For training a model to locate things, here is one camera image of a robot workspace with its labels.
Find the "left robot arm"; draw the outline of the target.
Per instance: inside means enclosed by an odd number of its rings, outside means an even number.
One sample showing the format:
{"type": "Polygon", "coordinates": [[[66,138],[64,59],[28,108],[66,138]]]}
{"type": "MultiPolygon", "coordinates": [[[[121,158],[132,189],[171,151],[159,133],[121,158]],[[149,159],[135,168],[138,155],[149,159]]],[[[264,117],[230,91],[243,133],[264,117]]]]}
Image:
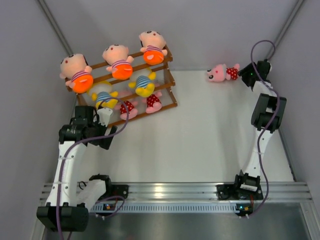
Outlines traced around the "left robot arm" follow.
{"type": "Polygon", "coordinates": [[[77,192],[77,174],[88,144],[108,150],[117,131],[112,126],[106,135],[113,111],[104,107],[76,106],[74,117],[59,130],[59,156],[54,181],[44,206],[37,208],[36,216],[53,232],[83,232],[89,222],[89,211],[99,200],[113,194],[108,175],[96,174],[87,186],[77,192]]]}

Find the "pink pig plush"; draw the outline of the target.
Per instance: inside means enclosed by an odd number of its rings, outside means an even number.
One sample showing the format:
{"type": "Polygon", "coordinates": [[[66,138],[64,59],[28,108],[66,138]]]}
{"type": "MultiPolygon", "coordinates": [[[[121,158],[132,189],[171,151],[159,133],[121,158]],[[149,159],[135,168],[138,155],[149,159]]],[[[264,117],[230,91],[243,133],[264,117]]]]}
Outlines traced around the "pink pig plush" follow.
{"type": "Polygon", "coordinates": [[[157,90],[150,96],[142,99],[142,102],[146,104],[145,112],[147,114],[158,112],[162,108],[163,105],[160,101],[161,96],[162,92],[160,90],[157,90]]]}
{"type": "Polygon", "coordinates": [[[225,80],[235,81],[239,77],[240,64],[236,63],[233,67],[227,67],[226,64],[218,64],[212,69],[207,70],[207,80],[209,82],[220,83],[225,80]]]}
{"type": "Polygon", "coordinates": [[[130,120],[138,115],[137,105],[138,102],[136,100],[126,100],[124,101],[124,104],[118,103],[115,106],[115,109],[120,111],[120,119],[125,120],[128,116],[128,119],[130,120]]]}

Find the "boy doll orange pants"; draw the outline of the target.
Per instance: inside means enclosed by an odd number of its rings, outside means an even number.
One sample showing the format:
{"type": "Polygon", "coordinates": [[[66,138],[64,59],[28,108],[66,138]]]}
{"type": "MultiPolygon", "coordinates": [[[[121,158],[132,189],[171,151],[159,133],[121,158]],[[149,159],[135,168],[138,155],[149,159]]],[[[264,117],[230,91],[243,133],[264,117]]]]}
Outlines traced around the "boy doll orange pants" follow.
{"type": "Polygon", "coordinates": [[[151,66],[161,64],[168,54],[164,37],[157,31],[147,30],[139,35],[139,39],[143,60],[151,66]]]}
{"type": "Polygon", "coordinates": [[[112,44],[104,50],[102,57],[108,63],[106,70],[112,74],[113,78],[127,80],[131,77],[134,58],[129,55],[128,47],[112,44]]]}

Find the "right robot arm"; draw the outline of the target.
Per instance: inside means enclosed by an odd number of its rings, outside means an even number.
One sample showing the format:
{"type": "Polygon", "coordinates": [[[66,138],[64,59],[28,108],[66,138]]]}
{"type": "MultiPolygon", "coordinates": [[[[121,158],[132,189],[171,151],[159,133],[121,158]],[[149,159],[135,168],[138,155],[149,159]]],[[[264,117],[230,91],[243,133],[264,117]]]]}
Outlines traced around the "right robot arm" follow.
{"type": "Polygon", "coordinates": [[[280,128],[287,99],[279,96],[267,76],[272,69],[269,60],[249,64],[239,71],[241,80],[258,94],[258,100],[251,116],[255,129],[254,143],[248,161],[235,176],[234,183],[224,183],[216,187],[219,200],[262,200],[269,194],[269,181],[263,167],[263,157],[273,134],[280,128]],[[266,196],[261,187],[261,176],[265,177],[266,196]]]}

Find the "yellow striped plush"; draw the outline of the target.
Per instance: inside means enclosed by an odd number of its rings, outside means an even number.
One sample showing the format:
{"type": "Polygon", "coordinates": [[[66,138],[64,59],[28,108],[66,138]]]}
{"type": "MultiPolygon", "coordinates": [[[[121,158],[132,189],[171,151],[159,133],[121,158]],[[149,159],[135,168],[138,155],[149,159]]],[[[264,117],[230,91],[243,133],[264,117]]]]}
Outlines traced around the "yellow striped plush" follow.
{"type": "Polygon", "coordinates": [[[134,89],[138,96],[147,98],[154,92],[155,79],[156,73],[150,68],[144,68],[132,73],[129,78],[128,87],[134,89]]]}
{"type": "Polygon", "coordinates": [[[112,84],[106,80],[94,83],[87,91],[87,94],[95,102],[97,110],[100,108],[113,109],[118,103],[118,100],[114,98],[117,98],[119,93],[113,91],[112,84]]]}

